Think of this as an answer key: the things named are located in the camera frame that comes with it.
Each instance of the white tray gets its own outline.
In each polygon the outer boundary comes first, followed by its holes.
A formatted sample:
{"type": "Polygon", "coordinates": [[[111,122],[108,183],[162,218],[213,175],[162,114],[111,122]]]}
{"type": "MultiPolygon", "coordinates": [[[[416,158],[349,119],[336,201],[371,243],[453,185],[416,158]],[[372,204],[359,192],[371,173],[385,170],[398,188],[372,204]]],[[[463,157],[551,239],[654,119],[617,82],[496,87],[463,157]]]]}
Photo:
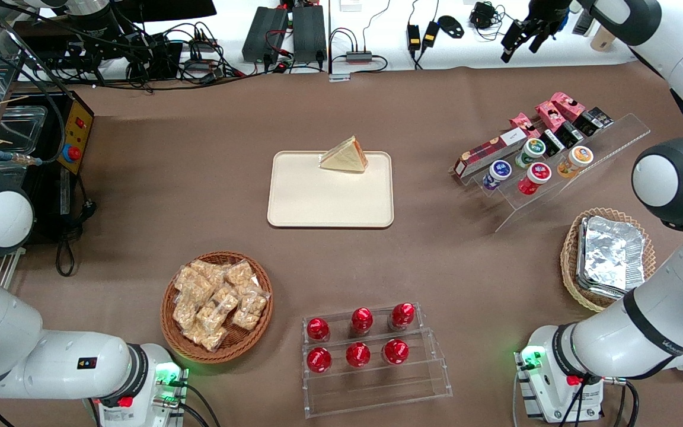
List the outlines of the white tray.
{"type": "Polygon", "coordinates": [[[394,222],[391,157],[366,151],[364,173],[318,167],[323,151],[273,157],[268,222],[275,227],[385,228],[394,222]]]}

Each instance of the red bottle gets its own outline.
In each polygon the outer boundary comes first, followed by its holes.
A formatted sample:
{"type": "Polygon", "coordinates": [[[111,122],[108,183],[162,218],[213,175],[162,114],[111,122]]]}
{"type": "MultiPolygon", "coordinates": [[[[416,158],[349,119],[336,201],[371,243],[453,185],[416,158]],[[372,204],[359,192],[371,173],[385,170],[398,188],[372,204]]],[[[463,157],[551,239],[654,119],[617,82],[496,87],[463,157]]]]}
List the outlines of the red bottle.
{"type": "Polygon", "coordinates": [[[365,367],[371,361],[371,349],[363,343],[347,347],[347,363],[353,368],[365,367]]]}
{"type": "Polygon", "coordinates": [[[407,360],[409,354],[410,347],[403,340],[390,340],[381,349],[381,355],[390,365],[401,365],[407,360]]]}
{"type": "Polygon", "coordinates": [[[328,323],[321,318],[312,319],[307,323],[307,337],[313,341],[325,343],[331,338],[331,330],[328,323]]]}
{"type": "Polygon", "coordinates": [[[331,353],[323,347],[312,349],[307,354],[307,368],[317,374],[322,374],[331,367],[331,353]]]}
{"type": "Polygon", "coordinates": [[[409,302],[404,302],[397,305],[393,310],[391,310],[390,322],[391,330],[405,330],[415,319],[415,306],[409,302]]]}
{"type": "Polygon", "coordinates": [[[366,335],[374,325],[374,315],[365,307],[352,313],[352,332],[358,337],[366,335]]]}

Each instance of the white table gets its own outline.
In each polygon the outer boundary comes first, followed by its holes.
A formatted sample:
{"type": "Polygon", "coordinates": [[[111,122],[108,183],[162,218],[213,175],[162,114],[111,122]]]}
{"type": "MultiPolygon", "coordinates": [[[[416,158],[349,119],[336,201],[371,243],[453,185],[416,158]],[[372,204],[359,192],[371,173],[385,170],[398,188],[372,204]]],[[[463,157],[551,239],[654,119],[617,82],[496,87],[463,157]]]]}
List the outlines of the white table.
{"type": "MultiPolygon", "coordinates": [[[[340,0],[321,0],[324,8],[324,19],[328,19],[328,7],[331,8],[331,29],[336,27],[347,27],[353,30],[359,41],[359,48],[363,49],[363,28],[368,24],[371,16],[381,11],[387,5],[387,0],[363,0],[363,10],[359,12],[342,12],[339,7],[340,0]]],[[[550,66],[571,66],[571,65],[615,65],[635,60],[634,55],[628,47],[616,40],[612,48],[607,52],[597,52],[591,49],[591,38],[596,32],[596,27],[588,37],[574,35],[572,30],[575,26],[579,14],[572,14],[569,22],[561,33],[556,35],[556,40],[549,38],[542,44],[536,54],[528,50],[531,41],[519,48],[509,64],[505,64],[500,59],[502,36],[496,40],[488,42],[483,40],[476,30],[467,24],[468,16],[474,8],[474,3],[464,5],[464,0],[440,0],[437,18],[442,15],[455,17],[463,26],[466,34],[461,39],[450,38],[443,31],[439,32],[436,38],[436,45],[426,51],[421,65],[425,69],[447,69],[454,67],[472,68],[504,68],[504,67],[550,67],[550,66]]],[[[246,74],[252,73],[254,64],[244,62],[241,56],[241,47],[249,31],[250,24],[254,17],[254,12],[258,6],[274,8],[279,4],[279,0],[243,0],[242,2],[217,2],[218,14],[211,17],[204,17],[199,20],[185,21],[165,21],[150,22],[146,24],[146,32],[150,34],[162,33],[176,24],[204,22],[212,30],[218,43],[223,46],[225,57],[232,66],[238,68],[246,74]]],[[[527,0],[505,0],[501,3],[505,6],[509,16],[523,19],[528,13],[527,0]]],[[[434,15],[436,0],[418,0],[415,4],[412,24],[420,25],[421,36],[426,31],[428,22],[434,15]]],[[[390,7],[380,16],[377,16],[366,30],[366,41],[368,50],[374,55],[387,58],[387,70],[412,70],[414,64],[407,52],[406,46],[406,24],[407,17],[410,15],[410,0],[391,0],[390,7]]],[[[44,16],[53,16],[51,11],[44,10],[44,16]]],[[[501,32],[504,32],[512,22],[510,17],[505,17],[502,22],[501,32]]],[[[328,22],[324,24],[328,33],[328,22]]],[[[192,32],[192,27],[181,28],[192,32]]],[[[174,32],[169,34],[171,40],[184,40],[188,38],[185,34],[174,32]]],[[[333,57],[343,55],[349,50],[349,40],[345,36],[337,35],[333,40],[331,54],[333,57]]],[[[285,38],[282,45],[283,49],[293,51],[293,40],[289,36],[285,38]]],[[[103,75],[107,79],[119,79],[125,77],[125,67],[127,62],[124,59],[111,60],[102,65],[103,75]]],[[[382,62],[369,65],[349,65],[344,59],[334,62],[333,72],[335,74],[345,74],[352,71],[379,68],[382,62]]],[[[323,65],[328,70],[328,63],[323,65]]],[[[316,72],[314,70],[298,68],[294,73],[316,72]]]]}

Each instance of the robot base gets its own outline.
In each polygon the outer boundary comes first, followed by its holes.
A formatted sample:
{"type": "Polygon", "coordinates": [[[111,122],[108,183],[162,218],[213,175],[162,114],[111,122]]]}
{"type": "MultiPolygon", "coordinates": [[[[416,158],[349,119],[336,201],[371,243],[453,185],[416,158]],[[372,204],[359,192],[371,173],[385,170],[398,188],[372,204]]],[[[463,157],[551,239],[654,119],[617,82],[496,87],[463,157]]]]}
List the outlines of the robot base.
{"type": "MultiPolygon", "coordinates": [[[[515,353],[518,381],[529,418],[544,419],[549,423],[561,422],[580,385],[569,385],[567,375],[558,367],[553,356],[553,335],[557,327],[543,326],[532,333],[529,343],[520,353],[515,353]],[[521,371],[528,363],[535,369],[521,371]]],[[[578,402],[574,404],[566,422],[594,421],[602,415],[602,381],[585,386],[581,412],[577,414],[578,402]]]]}
{"type": "Polygon", "coordinates": [[[181,368],[176,365],[167,350],[157,344],[142,344],[141,348],[149,358],[149,368],[146,373],[146,381],[139,394],[133,398],[129,407],[108,408],[98,405],[100,422],[103,427],[166,427],[178,425],[178,419],[172,419],[171,413],[178,410],[161,405],[152,401],[165,400],[165,398],[178,397],[175,387],[158,384],[163,380],[181,381],[184,379],[181,368]]]}

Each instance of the emergency stop button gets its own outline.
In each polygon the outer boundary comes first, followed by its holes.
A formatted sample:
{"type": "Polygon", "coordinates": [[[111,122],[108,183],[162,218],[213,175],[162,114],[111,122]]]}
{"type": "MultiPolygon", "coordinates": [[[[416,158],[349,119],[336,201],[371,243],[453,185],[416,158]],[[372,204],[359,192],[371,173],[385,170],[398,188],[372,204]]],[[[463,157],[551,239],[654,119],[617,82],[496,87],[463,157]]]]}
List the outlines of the emergency stop button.
{"type": "Polygon", "coordinates": [[[62,157],[64,157],[68,163],[77,162],[81,159],[81,156],[83,156],[83,153],[81,153],[81,149],[77,146],[65,144],[65,148],[62,149],[62,157]]]}

